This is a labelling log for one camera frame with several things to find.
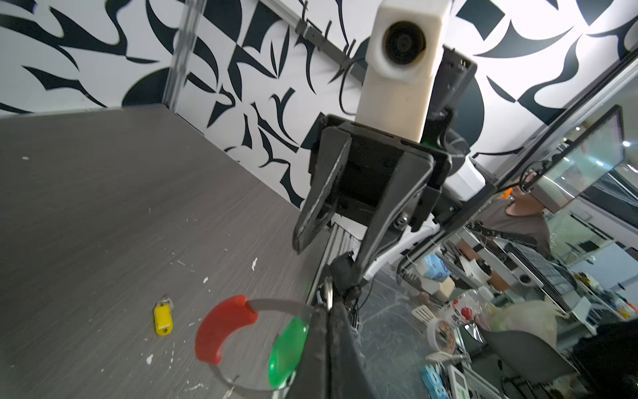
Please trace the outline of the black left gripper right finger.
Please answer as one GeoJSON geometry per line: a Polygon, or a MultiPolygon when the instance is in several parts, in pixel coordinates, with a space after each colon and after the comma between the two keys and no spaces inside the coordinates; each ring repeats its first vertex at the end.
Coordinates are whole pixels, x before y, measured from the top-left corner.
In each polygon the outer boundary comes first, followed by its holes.
{"type": "Polygon", "coordinates": [[[342,303],[332,305],[327,322],[328,397],[377,398],[367,377],[352,333],[348,312],[342,303]]]}

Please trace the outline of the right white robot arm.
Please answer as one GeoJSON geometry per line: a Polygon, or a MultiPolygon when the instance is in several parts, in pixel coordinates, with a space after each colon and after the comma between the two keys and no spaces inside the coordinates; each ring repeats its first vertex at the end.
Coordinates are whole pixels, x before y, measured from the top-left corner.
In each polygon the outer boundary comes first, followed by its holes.
{"type": "Polygon", "coordinates": [[[311,189],[292,246],[304,251],[336,215],[364,227],[358,249],[328,267],[343,299],[357,299],[383,266],[451,229],[454,215],[445,206],[460,209],[485,188],[468,143],[452,128],[456,104],[476,69],[466,56],[445,48],[419,141],[339,116],[317,118],[308,167],[311,189]]]}

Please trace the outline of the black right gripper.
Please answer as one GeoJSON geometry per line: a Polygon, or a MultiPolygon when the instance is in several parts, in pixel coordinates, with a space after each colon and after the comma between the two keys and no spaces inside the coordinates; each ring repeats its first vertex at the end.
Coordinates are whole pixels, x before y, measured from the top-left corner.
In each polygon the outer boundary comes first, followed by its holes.
{"type": "Polygon", "coordinates": [[[333,115],[318,116],[311,132],[311,189],[292,247],[301,254],[334,214],[368,226],[348,275],[358,286],[400,250],[407,226],[415,232],[430,216],[451,175],[451,154],[333,115]]]}

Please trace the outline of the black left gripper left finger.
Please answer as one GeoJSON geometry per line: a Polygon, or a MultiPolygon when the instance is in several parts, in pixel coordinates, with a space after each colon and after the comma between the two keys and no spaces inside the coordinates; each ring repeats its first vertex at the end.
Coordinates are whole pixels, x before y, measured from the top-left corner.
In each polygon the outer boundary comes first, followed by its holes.
{"type": "Polygon", "coordinates": [[[327,361],[327,311],[317,307],[313,310],[302,358],[286,398],[328,398],[327,361]]]}

